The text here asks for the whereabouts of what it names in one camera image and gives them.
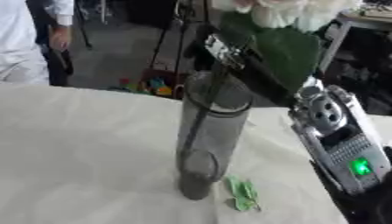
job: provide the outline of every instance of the sleeve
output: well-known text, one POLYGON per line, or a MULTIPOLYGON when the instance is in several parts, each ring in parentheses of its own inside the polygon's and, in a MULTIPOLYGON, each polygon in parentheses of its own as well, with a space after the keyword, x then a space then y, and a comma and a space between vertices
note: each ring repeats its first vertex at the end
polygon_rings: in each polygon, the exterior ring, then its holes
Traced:
POLYGON ((54 13, 59 25, 69 26, 73 23, 74 0, 52 0, 54 13))

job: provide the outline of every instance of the black pants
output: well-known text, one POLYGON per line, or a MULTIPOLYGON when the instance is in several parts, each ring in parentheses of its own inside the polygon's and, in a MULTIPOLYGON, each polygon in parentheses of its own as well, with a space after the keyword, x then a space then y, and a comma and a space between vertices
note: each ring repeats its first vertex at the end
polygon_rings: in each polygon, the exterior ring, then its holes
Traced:
POLYGON ((57 23, 47 14, 42 3, 43 1, 38 0, 27 1, 37 31, 36 43, 46 46, 47 49, 43 55, 49 70, 49 83, 52 86, 64 87, 67 86, 67 78, 74 69, 68 51, 57 54, 49 46, 49 26, 55 27, 57 23))

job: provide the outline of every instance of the hand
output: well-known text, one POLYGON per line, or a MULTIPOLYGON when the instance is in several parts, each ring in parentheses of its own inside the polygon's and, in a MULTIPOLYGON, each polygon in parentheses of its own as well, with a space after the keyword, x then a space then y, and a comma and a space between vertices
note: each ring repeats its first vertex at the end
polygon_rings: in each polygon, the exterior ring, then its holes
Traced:
POLYGON ((64 52, 71 45, 71 41, 71 27, 59 25, 51 35, 50 46, 55 50, 64 52))

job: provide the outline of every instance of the dark liquid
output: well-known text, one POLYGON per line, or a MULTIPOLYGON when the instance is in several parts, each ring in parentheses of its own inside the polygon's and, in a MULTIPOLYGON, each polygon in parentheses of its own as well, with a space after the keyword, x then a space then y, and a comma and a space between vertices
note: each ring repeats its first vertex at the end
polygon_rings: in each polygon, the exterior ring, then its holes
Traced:
POLYGON ((202 200, 210 193, 211 180, 204 175, 182 172, 179 177, 178 188, 190 200, 202 200))

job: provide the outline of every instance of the green leaf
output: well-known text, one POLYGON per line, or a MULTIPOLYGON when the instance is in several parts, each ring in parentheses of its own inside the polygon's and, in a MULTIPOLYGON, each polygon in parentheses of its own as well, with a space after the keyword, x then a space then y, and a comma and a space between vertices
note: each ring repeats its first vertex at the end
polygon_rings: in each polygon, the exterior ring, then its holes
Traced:
POLYGON ((255 206, 254 201, 244 197, 234 198, 234 203, 235 203, 235 209, 237 209, 240 212, 248 211, 250 208, 255 206))
POLYGON ((241 181, 234 176, 228 176, 226 178, 227 181, 227 186, 231 194, 236 198, 236 197, 241 197, 242 196, 242 191, 241 191, 241 181))
POLYGON ((257 201, 257 191, 253 186, 252 182, 249 180, 241 183, 241 189, 244 193, 244 196, 250 200, 257 201))

